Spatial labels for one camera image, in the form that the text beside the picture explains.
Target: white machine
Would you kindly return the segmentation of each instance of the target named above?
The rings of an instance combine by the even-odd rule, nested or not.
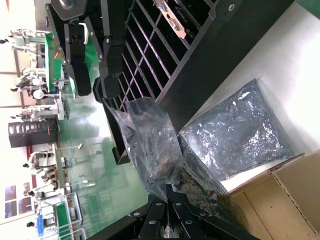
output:
[[[35,45],[45,44],[45,31],[36,31],[30,29],[17,29],[10,31],[7,38],[1,39],[0,44],[9,43],[12,50],[21,51],[24,53],[31,53],[37,55]]]
[[[56,82],[57,90],[61,90],[65,82],[69,80],[59,79]],[[11,88],[12,92],[28,91],[30,97],[41,100],[47,97],[59,97],[58,94],[48,93],[46,83],[46,69],[27,67],[22,71],[22,76],[16,79],[17,85]]]
[[[47,116],[57,115],[58,120],[65,118],[64,104],[60,98],[54,99],[55,104],[33,105],[22,109],[21,113],[11,116],[12,119],[19,119],[22,122],[45,121]]]

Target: black metal frame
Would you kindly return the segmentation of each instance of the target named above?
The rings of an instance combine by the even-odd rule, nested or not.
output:
[[[88,240],[164,240],[166,226],[181,239],[259,240],[238,226],[227,223],[191,205],[185,194],[166,185],[168,203],[149,195],[148,203],[125,216]]]
[[[102,96],[119,95],[118,76],[123,72],[125,47],[125,0],[51,0],[45,6],[66,71],[74,80],[77,94],[91,93],[85,55],[85,30],[92,38],[99,59]]]
[[[133,0],[120,94],[104,104],[126,112],[128,101],[151,97],[179,132],[293,0],[174,1],[194,25],[194,38],[178,38],[152,0]],[[120,138],[117,123],[109,126],[114,139]],[[118,156],[125,156],[121,142],[116,141]]]

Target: bolt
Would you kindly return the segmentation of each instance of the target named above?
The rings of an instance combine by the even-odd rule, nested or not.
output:
[[[231,3],[228,7],[229,12],[231,12],[233,9],[235,9],[235,5]]]

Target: green floor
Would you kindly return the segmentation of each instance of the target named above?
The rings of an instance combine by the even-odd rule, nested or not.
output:
[[[72,184],[89,180],[92,186],[77,186],[87,236],[99,232],[133,210],[147,203],[138,175],[129,164],[116,166],[112,154],[113,142],[102,105],[93,94],[73,100],[69,86],[63,97],[69,108],[69,120],[59,123],[60,145],[81,150],[64,150],[62,155],[73,163],[68,170]]]

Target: green panel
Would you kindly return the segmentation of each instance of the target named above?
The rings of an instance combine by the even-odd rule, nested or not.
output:
[[[55,79],[62,78],[61,76],[61,67],[62,67],[62,59],[55,59],[55,48],[54,48],[54,34],[48,33],[44,37],[44,51],[45,51],[45,78],[46,84],[51,92],[55,92],[56,89],[54,87]]]
[[[83,226],[90,237],[145,205],[148,193],[131,163],[117,166],[112,148],[108,122],[103,106],[93,94],[73,99],[70,85],[63,91],[69,119],[59,122],[61,147],[82,149],[62,150],[68,158],[68,179],[71,184],[89,180],[93,186],[72,187],[81,206]]]
[[[65,203],[61,203],[56,206],[56,216],[59,226],[68,225],[67,208]],[[64,226],[59,229],[59,236],[64,236],[70,233],[69,226]],[[61,240],[69,239],[69,236],[62,237]]]
[[[307,11],[320,19],[320,0],[295,0]]]

